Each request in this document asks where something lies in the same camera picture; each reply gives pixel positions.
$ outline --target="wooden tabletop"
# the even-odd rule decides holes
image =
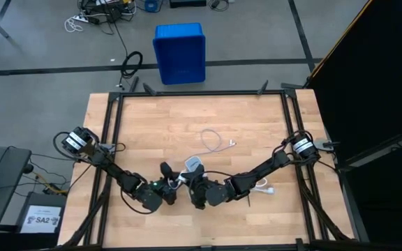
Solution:
[[[316,139],[325,138],[314,92],[299,90],[297,97],[305,129]],[[84,126],[99,136],[106,105],[107,93],[91,94]],[[114,124],[114,115],[115,109],[111,125]],[[126,145],[126,150],[117,153],[116,163],[121,168],[140,173],[148,181],[157,180],[161,177],[161,162],[168,162],[175,171],[182,170],[187,157],[206,151],[200,140],[200,132],[205,128],[218,132],[223,146],[228,145],[229,139],[236,141],[237,145],[230,149],[200,155],[206,170],[230,174],[246,172],[259,165],[288,136],[278,95],[125,98],[119,142]],[[111,138],[112,130],[108,136],[108,139]],[[204,139],[210,146],[218,142],[217,136],[209,132],[204,134]],[[329,154],[322,153],[321,161],[334,166]],[[86,166],[76,165],[73,181]],[[314,170],[323,208],[344,234],[352,236],[336,174],[320,163],[315,165]],[[69,194],[60,244],[72,236],[88,212],[94,172],[92,167]],[[209,178],[225,179],[215,174],[209,174]],[[139,215],[124,205],[119,187],[114,182],[104,247],[287,244],[294,243],[296,238],[302,238],[307,243],[294,167],[277,170],[267,179],[275,188],[275,194],[252,192],[250,207],[244,198],[198,210],[190,203],[187,189],[182,187],[173,206],[163,202],[151,215]],[[131,204],[138,210],[144,210],[136,201],[131,201]],[[315,213],[312,216],[316,236],[320,237]],[[93,243],[96,234],[97,228],[94,228]]]

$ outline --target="gray floor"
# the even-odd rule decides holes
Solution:
[[[314,58],[328,53],[365,2],[295,0]],[[12,40],[0,36],[0,70],[119,65],[124,51],[117,35],[101,32],[108,31],[107,26],[81,24],[81,33],[64,30],[64,21],[76,13],[76,1],[13,0],[1,21]],[[132,22],[118,26],[128,49],[143,53],[145,63],[155,63],[151,42],[156,25],[183,22],[202,24],[208,61],[305,59],[288,0],[236,0],[223,13],[164,4],[160,13],[139,10]],[[157,70],[141,70],[137,76],[156,90],[186,91],[257,89],[266,79],[269,88],[279,89],[281,82],[303,84],[308,74],[306,64],[208,67],[205,83],[177,86],[162,85]],[[118,91],[118,80],[117,71],[0,77],[0,146],[56,155],[53,135],[81,125],[89,94]],[[70,163],[38,157],[33,161],[67,178],[72,172]],[[56,176],[47,178],[61,182]],[[17,192],[32,189],[26,185]],[[24,197],[14,195],[2,223],[15,223],[23,203]]]

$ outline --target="black metal frame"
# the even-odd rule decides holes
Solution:
[[[114,132],[113,132],[113,138],[112,138],[112,144],[116,144],[119,136],[119,131],[120,131],[120,123],[121,123],[121,115],[122,115],[122,107],[123,107],[123,101],[124,98],[129,98],[129,97],[148,97],[150,96],[150,93],[133,93],[135,89],[135,86],[132,86],[130,88],[130,92],[128,93],[110,93],[108,97],[108,103],[107,103],[107,109],[106,109],[106,115],[105,115],[105,121],[104,121],[104,126],[103,126],[103,132],[102,132],[102,137],[101,141],[102,143],[106,142],[107,138],[107,132],[110,127],[110,118],[111,118],[111,113],[112,113],[112,106],[117,100],[117,114],[116,114],[116,119],[115,119],[115,124],[114,124]],[[230,95],[257,95],[256,90],[250,90],[250,91],[184,91],[184,92],[156,92],[155,96],[230,96]],[[261,95],[280,95],[281,97],[281,102],[282,102],[282,108],[283,108],[283,113],[285,115],[285,122],[288,128],[288,133],[293,133],[293,127],[292,127],[292,121],[291,121],[291,116],[290,116],[290,110],[288,107],[288,101],[287,101],[287,96],[291,98],[292,104],[294,107],[294,113],[295,113],[295,118],[297,121],[297,126],[300,130],[302,130],[303,127],[303,122],[302,122],[302,117],[300,114],[299,110],[299,103],[297,102],[297,97],[295,95],[295,91],[293,90],[268,90],[268,91],[263,91]],[[302,172],[302,167],[296,166],[295,167],[296,171],[296,176],[297,176],[297,181],[299,184],[299,181],[304,181],[304,175]],[[313,172],[313,167],[307,167],[308,175],[309,175],[309,181],[312,187],[312,193],[315,199],[317,199],[320,203],[320,196],[318,194],[318,187],[317,187],[317,182],[314,176]],[[91,203],[90,203],[90,209],[94,207],[95,201],[97,201],[97,196],[98,196],[98,190],[100,187],[101,183],[101,170],[97,169],[96,175],[94,176],[94,183],[93,183],[93,189],[92,189],[92,194],[91,194]],[[108,211],[108,204],[109,204],[109,193],[110,193],[110,188],[111,188],[111,182],[112,179],[107,176],[105,179],[105,186],[103,188],[103,191],[108,193],[107,199],[104,201],[103,207],[102,207],[102,213],[100,217],[100,224],[98,226],[98,236],[97,236],[97,245],[102,245],[103,244],[103,238],[105,234],[105,224],[106,224],[106,219],[107,219],[107,211]],[[304,218],[305,218],[305,223],[306,223],[306,231],[308,234],[308,239],[309,241],[314,241],[315,238],[315,232],[313,228],[313,219],[311,217],[311,211],[309,208],[308,200],[303,194],[300,192],[301,196],[301,204],[303,207],[303,212],[304,212]],[[328,240],[328,233],[327,233],[327,228],[325,224],[322,222],[322,220],[319,219],[320,223],[320,231],[322,234],[322,238],[325,240]],[[90,239],[91,239],[91,234],[92,234],[92,225],[90,228],[88,228],[86,234],[85,234],[85,239],[84,239],[84,245],[89,245]],[[233,246],[209,246],[209,247],[153,247],[153,248],[104,248],[104,250],[112,250],[112,251],[117,251],[117,250],[187,250],[187,249],[194,249],[194,250],[240,250],[240,249],[246,249],[246,250],[303,250],[305,247],[308,245],[304,245],[302,243],[301,239],[296,239],[296,244],[276,244],[276,245],[233,245]]]

